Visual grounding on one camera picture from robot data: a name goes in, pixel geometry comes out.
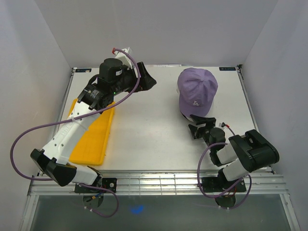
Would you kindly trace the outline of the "purple baseball cap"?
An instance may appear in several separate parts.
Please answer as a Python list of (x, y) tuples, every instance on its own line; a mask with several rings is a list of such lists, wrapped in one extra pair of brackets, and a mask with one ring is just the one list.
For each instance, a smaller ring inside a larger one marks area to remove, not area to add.
[(187, 117), (206, 116), (218, 91), (218, 82), (214, 75), (201, 68), (184, 69), (177, 81), (180, 90), (179, 109)]

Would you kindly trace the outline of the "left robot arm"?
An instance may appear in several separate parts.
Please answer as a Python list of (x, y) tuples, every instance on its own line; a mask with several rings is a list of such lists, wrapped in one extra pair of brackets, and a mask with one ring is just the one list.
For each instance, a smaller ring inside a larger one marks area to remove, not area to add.
[(139, 92), (151, 89), (157, 82), (146, 70), (144, 63), (137, 63), (140, 77), (133, 67), (119, 59), (108, 58), (100, 64), (94, 75), (79, 94), (77, 102), (65, 123), (54, 137), (42, 147), (34, 149), (30, 157), (39, 169), (60, 186), (71, 182), (83, 183), (91, 192), (102, 187), (97, 170), (92, 167), (69, 163), (73, 149), (90, 125), (111, 105), (114, 97), (122, 92)]

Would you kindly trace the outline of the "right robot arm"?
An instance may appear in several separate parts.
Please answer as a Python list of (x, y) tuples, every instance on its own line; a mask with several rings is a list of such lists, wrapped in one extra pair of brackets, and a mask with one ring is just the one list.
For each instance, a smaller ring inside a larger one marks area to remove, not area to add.
[(223, 129), (230, 128), (228, 124), (217, 126), (214, 117), (191, 115), (191, 119), (194, 124), (189, 129), (193, 139), (205, 141), (210, 160), (220, 168), (216, 177), (200, 178), (199, 186), (204, 192), (243, 192), (243, 177), (280, 159), (277, 149), (255, 129), (226, 138)]

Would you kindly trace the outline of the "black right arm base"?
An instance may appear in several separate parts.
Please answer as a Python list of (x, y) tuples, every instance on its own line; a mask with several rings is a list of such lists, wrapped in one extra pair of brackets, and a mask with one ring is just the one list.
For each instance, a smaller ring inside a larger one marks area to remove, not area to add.
[[(202, 177), (198, 186), (203, 190), (204, 193), (222, 193), (231, 187), (236, 180), (231, 182), (224, 182), (219, 180), (218, 177)], [(215, 197), (216, 204), (224, 209), (231, 209), (236, 205), (236, 193), (246, 192), (246, 186), (244, 180), (241, 179), (233, 188), (229, 189), (225, 194)]]

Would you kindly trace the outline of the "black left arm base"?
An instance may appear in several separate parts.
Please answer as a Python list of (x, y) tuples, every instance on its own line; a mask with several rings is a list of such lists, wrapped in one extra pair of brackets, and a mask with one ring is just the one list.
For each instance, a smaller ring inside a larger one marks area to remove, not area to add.
[(83, 195), (83, 205), (90, 208), (99, 208), (106, 193), (116, 193), (117, 178), (101, 178), (90, 187), (75, 185), (74, 193)]

